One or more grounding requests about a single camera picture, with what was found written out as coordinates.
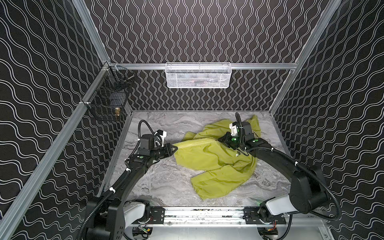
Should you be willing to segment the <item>green zip-up jacket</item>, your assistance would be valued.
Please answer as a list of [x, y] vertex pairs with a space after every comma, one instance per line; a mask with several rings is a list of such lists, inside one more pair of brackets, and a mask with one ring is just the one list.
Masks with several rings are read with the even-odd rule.
[[187, 132], [183, 140], [175, 144], [177, 164], [201, 171], [191, 178], [191, 184], [202, 200], [228, 195], [247, 182], [257, 167], [257, 158], [245, 156], [219, 142], [219, 138], [229, 132], [231, 123], [223, 119], [205, 125], [201, 132]]

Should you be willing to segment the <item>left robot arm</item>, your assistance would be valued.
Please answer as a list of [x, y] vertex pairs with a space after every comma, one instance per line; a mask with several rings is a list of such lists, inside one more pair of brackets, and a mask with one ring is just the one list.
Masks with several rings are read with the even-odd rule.
[[138, 141], [126, 159], [126, 168], [118, 180], [100, 197], [94, 197], [86, 206], [85, 219], [76, 238], [78, 240], [120, 240], [129, 226], [128, 214], [124, 212], [127, 197], [148, 172], [151, 166], [162, 159], [173, 156], [178, 148], [165, 142], [166, 132], [154, 131], [142, 134], [141, 127], [149, 123], [138, 123]]

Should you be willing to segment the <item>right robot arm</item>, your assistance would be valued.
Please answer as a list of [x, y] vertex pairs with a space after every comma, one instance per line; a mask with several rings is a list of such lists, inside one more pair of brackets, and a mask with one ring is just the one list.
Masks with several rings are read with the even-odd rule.
[[257, 218], [264, 223], [272, 222], [281, 214], [312, 214], [327, 221], [338, 221], [342, 210], [336, 195], [328, 187], [323, 172], [300, 163], [288, 154], [277, 150], [269, 142], [257, 136], [251, 124], [235, 114], [236, 121], [219, 142], [243, 154], [266, 162], [286, 177], [291, 184], [290, 192], [262, 202]]

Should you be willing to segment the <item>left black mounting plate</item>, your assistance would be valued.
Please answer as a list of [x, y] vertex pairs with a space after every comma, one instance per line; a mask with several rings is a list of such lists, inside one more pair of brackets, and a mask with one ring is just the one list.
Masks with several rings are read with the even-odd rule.
[[165, 209], [161, 207], [135, 206], [124, 211], [126, 227], [130, 225], [163, 224]]

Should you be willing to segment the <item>black mounting plate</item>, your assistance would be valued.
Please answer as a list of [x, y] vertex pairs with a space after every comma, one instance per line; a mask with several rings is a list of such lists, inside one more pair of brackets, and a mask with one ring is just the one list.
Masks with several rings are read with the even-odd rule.
[[285, 225], [287, 223], [284, 215], [274, 216], [264, 207], [245, 207], [243, 213], [246, 225]]
[[163, 224], [165, 209], [161, 207], [135, 206], [124, 211], [126, 227], [130, 225]]

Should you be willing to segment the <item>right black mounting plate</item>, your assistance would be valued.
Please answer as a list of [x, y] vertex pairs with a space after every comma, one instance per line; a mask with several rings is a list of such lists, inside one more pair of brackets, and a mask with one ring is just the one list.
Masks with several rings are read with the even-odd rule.
[[285, 225], [287, 223], [284, 215], [274, 216], [264, 207], [245, 207], [243, 213], [246, 225]]

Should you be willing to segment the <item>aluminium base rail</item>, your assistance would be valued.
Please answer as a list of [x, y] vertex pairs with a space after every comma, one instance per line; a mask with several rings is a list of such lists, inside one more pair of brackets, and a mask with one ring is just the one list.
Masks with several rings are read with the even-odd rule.
[[[118, 229], [123, 230], [126, 227], [124, 211], [135, 206], [144, 206], [141, 203], [132, 203], [123, 208], [123, 213], [116, 217], [107, 216], [107, 225], [117, 221]], [[148, 227], [282, 227], [287, 226], [289, 216], [284, 215], [285, 225], [246, 225], [243, 219], [243, 210], [245, 207], [161, 207], [165, 209], [163, 224], [145, 224]]]

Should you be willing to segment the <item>white mesh wall basket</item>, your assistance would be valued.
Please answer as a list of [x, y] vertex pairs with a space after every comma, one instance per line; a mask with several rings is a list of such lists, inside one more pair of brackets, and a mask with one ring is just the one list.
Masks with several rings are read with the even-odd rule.
[[229, 87], [230, 63], [191, 62], [165, 65], [167, 87], [171, 89], [226, 89]]

